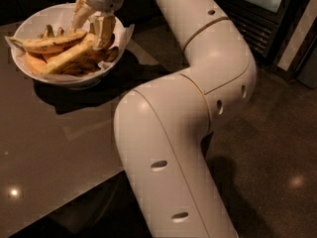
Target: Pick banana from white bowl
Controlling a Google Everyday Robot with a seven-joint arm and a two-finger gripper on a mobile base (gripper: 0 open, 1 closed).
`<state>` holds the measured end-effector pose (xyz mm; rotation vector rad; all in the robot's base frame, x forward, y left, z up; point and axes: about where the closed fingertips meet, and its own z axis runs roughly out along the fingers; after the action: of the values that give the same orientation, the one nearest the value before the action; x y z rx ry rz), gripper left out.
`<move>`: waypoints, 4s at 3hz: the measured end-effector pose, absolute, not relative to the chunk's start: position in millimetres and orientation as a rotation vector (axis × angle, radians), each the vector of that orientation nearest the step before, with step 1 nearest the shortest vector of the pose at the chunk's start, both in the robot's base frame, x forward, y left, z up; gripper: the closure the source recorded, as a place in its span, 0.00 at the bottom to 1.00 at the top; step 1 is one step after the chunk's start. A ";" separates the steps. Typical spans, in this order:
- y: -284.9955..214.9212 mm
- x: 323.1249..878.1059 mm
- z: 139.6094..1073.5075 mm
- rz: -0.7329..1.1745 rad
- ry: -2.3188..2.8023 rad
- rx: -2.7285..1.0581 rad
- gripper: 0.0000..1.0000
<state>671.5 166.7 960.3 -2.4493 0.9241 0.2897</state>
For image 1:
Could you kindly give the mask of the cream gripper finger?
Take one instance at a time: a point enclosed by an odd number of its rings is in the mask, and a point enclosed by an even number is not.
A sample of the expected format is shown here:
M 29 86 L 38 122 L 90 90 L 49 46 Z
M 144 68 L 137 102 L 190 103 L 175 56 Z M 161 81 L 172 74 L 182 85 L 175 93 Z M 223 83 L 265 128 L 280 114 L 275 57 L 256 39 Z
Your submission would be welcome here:
M 116 25 L 115 16 L 111 13 L 96 12 L 91 17 L 94 28 L 94 50 L 106 48 L 112 38 Z
M 71 28 L 80 29 L 87 19 L 96 12 L 90 0 L 76 0 L 72 12 Z

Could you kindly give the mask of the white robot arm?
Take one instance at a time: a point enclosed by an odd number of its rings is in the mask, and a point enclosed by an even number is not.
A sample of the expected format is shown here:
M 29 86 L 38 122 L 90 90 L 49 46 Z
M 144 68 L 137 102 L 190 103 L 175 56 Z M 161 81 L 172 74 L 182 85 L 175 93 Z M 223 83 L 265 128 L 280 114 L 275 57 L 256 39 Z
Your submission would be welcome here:
M 156 0 L 189 63 L 118 103 L 114 135 L 153 238 L 239 238 L 201 150 L 256 83 L 246 41 L 214 0 Z

